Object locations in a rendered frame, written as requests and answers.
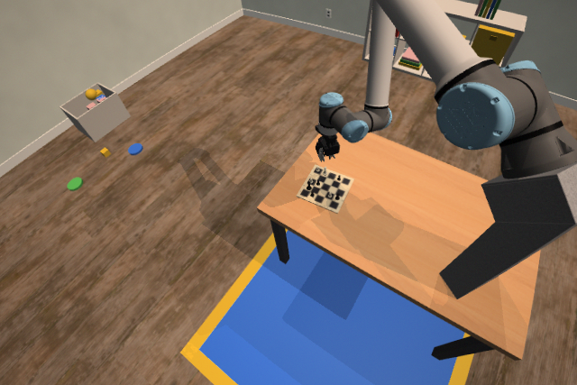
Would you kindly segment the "black and cream chessboard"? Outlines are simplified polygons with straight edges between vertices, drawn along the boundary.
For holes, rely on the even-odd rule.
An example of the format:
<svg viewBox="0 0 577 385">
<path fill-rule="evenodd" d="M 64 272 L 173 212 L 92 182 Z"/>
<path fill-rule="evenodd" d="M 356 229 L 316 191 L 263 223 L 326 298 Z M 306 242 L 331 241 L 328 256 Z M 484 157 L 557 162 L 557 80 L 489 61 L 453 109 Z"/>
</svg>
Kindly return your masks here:
<svg viewBox="0 0 577 385">
<path fill-rule="evenodd" d="M 318 166 L 320 171 L 317 172 L 317 166 L 318 165 L 315 165 L 309 173 L 306 181 L 297 193 L 297 197 L 338 214 L 354 179 L 329 169 L 326 169 L 327 175 L 324 176 L 324 168 Z M 339 175 L 341 176 L 341 180 L 337 180 Z M 310 178 L 312 178 L 313 183 L 310 183 L 311 190 L 307 190 L 307 183 Z M 318 180 L 320 183 L 319 186 L 316 184 Z M 314 192 L 313 197 L 311 197 L 312 191 Z M 329 192 L 332 193 L 332 197 L 328 197 Z M 337 193 L 340 195 L 339 200 L 335 199 Z"/>
</svg>

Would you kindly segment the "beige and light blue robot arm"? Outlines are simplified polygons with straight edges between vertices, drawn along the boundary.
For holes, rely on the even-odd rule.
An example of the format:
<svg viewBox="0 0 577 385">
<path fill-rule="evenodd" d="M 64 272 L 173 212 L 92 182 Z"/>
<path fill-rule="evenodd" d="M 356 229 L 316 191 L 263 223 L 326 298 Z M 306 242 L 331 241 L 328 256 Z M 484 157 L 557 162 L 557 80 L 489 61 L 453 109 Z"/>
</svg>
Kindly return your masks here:
<svg viewBox="0 0 577 385">
<path fill-rule="evenodd" d="M 577 161 L 577 140 L 565 130 L 536 64 L 499 68 L 478 57 L 435 0 L 372 0 L 364 110 L 353 113 L 340 94 L 323 94 L 315 126 L 323 137 L 339 133 L 356 143 L 390 125 L 396 28 L 436 84 L 436 121 L 450 143 L 467 150 L 499 144 L 504 179 Z"/>
</svg>

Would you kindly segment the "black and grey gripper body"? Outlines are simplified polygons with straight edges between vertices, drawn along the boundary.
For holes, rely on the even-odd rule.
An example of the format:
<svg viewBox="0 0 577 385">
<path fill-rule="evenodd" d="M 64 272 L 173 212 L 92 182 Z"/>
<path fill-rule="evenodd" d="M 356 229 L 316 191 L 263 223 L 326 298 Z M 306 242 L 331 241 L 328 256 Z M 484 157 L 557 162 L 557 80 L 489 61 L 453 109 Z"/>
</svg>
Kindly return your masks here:
<svg viewBox="0 0 577 385">
<path fill-rule="evenodd" d="M 337 139 L 337 135 L 331 135 L 331 136 L 327 136 L 324 135 L 321 136 L 318 141 L 319 141 L 319 145 L 320 147 L 322 147 L 323 149 L 323 155 L 324 157 L 326 156 L 330 156 L 330 155 L 334 155 L 339 153 L 340 151 L 340 144 L 337 140 L 335 140 L 334 144 L 333 144 L 333 140 Z M 330 145 L 329 145 L 329 141 L 330 141 Z M 321 145 L 323 144 L 323 146 Z"/>
</svg>

